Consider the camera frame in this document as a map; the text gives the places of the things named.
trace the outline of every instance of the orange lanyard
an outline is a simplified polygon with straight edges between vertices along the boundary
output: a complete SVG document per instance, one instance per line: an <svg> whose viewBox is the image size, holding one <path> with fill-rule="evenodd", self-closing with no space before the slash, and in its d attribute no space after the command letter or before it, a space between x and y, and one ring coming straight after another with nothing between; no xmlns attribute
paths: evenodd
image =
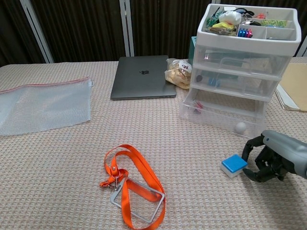
<svg viewBox="0 0 307 230"><path fill-rule="evenodd" d="M111 167L109 167L106 163L107 156L115 149L117 148L126 148L127 150L119 151L115 154L114 158L111 162ZM124 222L132 229L135 229L132 225L131 221L131 209L130 209L130 200L129 200L129 193L128 189L134 191L138 195L142 196L148 201L156 202L159 200L159 197L157 195L153 195L153 193L149 192L148 190L144 189L143 187L137 185L136 183L133 183L130 180L126 180L128 177L128 171L125 169L118 169L117 163L116 163L116 157L120 155L126 155L128 156L134 163L134 165L137 167L141 175L143 176L144 180L147 182L148 186L161 192L165 193L164 189L154 174L153 170L149 166L149 164L146 162L145 158L131 145L120 145L112 150L110 150L106 156L105 156L105 169L106 172L110 175L109 179L101 182L101 187L109 187L112 183L120 182L121 180L125 180L123 187L122 187L122 195L121 195L121 213L123 215ZM160 216L157 218L156 221L152 222L151 225L144 228L143 230L153 230L156 229L163 221L164 215L165 215L165 205L166 205L166 199L163 200L163 209L160 214Z"/></svg>

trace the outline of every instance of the snack bag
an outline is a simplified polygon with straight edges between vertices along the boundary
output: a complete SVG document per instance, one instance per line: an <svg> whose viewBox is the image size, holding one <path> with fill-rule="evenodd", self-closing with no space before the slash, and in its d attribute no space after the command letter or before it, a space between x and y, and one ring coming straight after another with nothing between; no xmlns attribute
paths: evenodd
<svg viewBox="0 0 307 230"><path fill-rule="evenodd" d="M165 71L165 79L170 83L182 88L189 89L191 82L192 66L187 59L167 59L167 71Z"/></svg>

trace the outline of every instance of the white ball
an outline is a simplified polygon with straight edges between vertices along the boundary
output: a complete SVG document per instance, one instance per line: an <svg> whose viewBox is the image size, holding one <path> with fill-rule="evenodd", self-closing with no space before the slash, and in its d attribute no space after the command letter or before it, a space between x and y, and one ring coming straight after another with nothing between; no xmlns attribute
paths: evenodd
<svg viewBox="0 0 307 230"><path fill-rule="evenodd" d="M244 122L239 122L235 127L235 131L239 134L243 134L245 130L246 130L246 124Z"/></svg>

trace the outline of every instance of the plastic bag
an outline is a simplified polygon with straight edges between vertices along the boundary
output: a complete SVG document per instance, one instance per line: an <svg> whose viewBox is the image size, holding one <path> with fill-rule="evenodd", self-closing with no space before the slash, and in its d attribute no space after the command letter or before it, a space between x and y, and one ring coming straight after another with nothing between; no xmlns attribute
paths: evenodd
<svg viewBox="0 0 307 230"><path fill-rule="evenodd" d="M0 92L0 136L67 127L91 119L90 78Z"/></svg>
<svg viewBox="0 0 307 230"><path fill-rule="evenodd" d="M192 66L187 59L167 59L167 71L165 79L170 83L182 88L189 89L191 82Z"/></svg>

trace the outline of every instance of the plastic drawer organizer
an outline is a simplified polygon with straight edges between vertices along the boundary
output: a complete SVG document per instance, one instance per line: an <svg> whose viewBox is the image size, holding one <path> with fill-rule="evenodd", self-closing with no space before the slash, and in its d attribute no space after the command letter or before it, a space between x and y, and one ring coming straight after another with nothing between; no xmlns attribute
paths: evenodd
<svg viewBox="0 0 307 230"><path fill-rule="evenodd" d="M265 111L283 73L301 42L297 11L288 8L235 6L283 28L241 24L252 38L205 32L206 19L230 5L209 4L197 30L190 91L180 116L192 122L226 128L254 137L265 129Z"/></svg>

